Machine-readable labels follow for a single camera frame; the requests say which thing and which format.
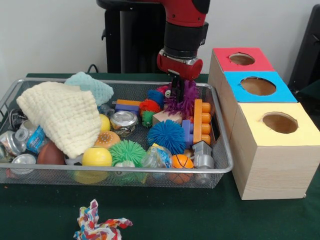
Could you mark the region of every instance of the red box lid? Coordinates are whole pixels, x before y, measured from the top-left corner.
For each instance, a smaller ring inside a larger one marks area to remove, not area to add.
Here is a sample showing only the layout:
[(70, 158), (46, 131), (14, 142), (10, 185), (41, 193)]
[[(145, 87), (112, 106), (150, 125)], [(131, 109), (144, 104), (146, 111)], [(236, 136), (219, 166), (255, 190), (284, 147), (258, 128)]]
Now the red box lid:
[(273, 72), (267, 57), (257, 47), (213, 49), (224, 72)]

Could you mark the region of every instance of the brown football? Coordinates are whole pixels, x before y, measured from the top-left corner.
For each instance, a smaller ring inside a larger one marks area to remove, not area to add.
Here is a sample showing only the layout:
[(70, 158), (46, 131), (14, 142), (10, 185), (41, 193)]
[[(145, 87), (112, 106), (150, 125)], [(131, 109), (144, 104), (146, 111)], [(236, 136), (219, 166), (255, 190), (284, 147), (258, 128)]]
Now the brown football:
[(65, 155), (52, 141), (50, 141), (41, 149), (38, 155), (37, 164), (64, 165)]

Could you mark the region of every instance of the purple toy block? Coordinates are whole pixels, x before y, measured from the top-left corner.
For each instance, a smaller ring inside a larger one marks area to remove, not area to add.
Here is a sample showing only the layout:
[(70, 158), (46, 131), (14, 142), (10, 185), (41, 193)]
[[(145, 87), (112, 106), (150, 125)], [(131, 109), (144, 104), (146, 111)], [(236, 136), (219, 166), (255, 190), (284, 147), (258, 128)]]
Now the purple toy block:
[(189, 149), (194, 144), (194, 124), (190, 120), (183, 120), (182, 128), (184, 130), (185, 145)]
[(139, 106), (125, 105), (125, 104), (116, 104), (115, 112), (119, 111), (128, 111), (137, 116), (139, 116)]

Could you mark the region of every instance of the blue box lid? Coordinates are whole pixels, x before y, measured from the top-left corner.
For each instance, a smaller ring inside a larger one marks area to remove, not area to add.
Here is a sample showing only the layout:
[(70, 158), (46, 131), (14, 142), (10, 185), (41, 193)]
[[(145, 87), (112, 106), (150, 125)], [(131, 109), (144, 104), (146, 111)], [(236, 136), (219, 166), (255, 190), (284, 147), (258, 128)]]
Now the blue box lid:
[(275, 71), (229, 71), (224, 74), (235, 99), (240, 103), (297, 102), (285, 82)]

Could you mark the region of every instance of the purple spiky toy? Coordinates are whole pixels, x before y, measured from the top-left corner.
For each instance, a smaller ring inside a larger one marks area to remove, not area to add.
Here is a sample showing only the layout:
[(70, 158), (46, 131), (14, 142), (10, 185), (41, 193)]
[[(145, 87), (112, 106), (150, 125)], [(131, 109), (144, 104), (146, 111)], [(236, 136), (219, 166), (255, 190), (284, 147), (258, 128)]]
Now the purple spiky toy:
[(198, 97), (197, 85), (195, 81), (184, 80), (183, 101), (178, 102), (175, 95), (166, 97), (164, 103), (167, 104), (165, 112), (169, 115), (180, 113), (183, 119), (188, 119), (194, 113), (195, 100)]

